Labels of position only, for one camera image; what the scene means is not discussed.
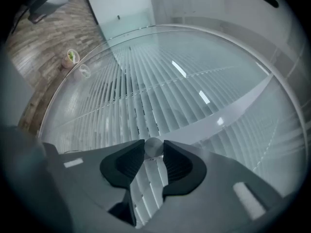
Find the white sticker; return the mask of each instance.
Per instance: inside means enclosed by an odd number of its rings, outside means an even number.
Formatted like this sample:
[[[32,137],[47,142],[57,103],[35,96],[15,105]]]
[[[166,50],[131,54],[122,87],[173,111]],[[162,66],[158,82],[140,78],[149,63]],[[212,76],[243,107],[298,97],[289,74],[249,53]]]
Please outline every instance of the white sticker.
[[[252,220],[256,220],[266,213],[266,210],[243,182],[235,183],[233,190]]]
[[[82,158],[78,158],[78,159],[75,159],[75,160],[73,160],[73,161],[65,162],[65,163],[64,163],[64,166],[65,166],[66,168],[68,168],[68,167],[75,166],[75,165],[78,165],[78,164],[81,164],[81,163],[83,163]]]

